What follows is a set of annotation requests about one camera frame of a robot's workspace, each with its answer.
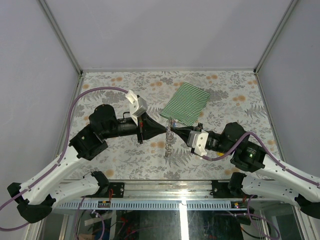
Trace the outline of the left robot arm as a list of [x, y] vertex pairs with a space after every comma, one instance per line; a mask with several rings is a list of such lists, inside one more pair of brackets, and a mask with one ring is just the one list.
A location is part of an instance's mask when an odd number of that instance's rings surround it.
[[62, 185], [69, 174], [93, 160], [108, 148], [107, 139], [136, 135], [139, 143], [166, 132], [166, 128], [146, 112], [136, 121], [118, 119], [114, 108], [102, 104], [89, 116], [89, 124], [74, 136], [59, 157], [24, 183], [11, 183], [7, 190], [17, 203], [20, 216], [33, 224], [47, 217], [54, 208], [79, 197], [105, 197], [110, 182], [101, 171]]

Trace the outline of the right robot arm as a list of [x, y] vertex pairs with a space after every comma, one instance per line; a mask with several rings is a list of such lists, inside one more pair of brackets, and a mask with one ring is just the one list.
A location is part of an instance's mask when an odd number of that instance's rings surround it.
[[208, 151], [222, 153], [216, 161], [231, 156], [230, 163], [240, 172], [231, 175], [220, 197], [261, 196], [291, 204], [319, 219], [320, 179], [275, 158], [256, 134], [237, 122], [228, 123], [222, 133], [205, 131], [201, 124], [171, 130], [193, 154], [207, 161], [214, 161]]

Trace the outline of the green striped cloth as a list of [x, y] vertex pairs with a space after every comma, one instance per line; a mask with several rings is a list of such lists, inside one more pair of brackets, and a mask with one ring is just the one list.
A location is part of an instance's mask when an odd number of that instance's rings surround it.
[[183, 82], [162, 109], [160, 116], [191, 126], [198, 120], [210, 97], [210, 93]]

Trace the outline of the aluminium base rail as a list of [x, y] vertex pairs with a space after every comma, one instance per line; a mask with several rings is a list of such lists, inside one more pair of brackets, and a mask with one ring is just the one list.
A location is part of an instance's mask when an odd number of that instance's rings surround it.
[[251, 195], [297, 205], [298, 193], [275, 180], [240, 174], [239, 180], [127, 180], [111, 181], [86, 175], [61, 182], [40, 206], [55, 209], [120, 210], [168, 209], [179, 205], [197, 210], [234, 210]]

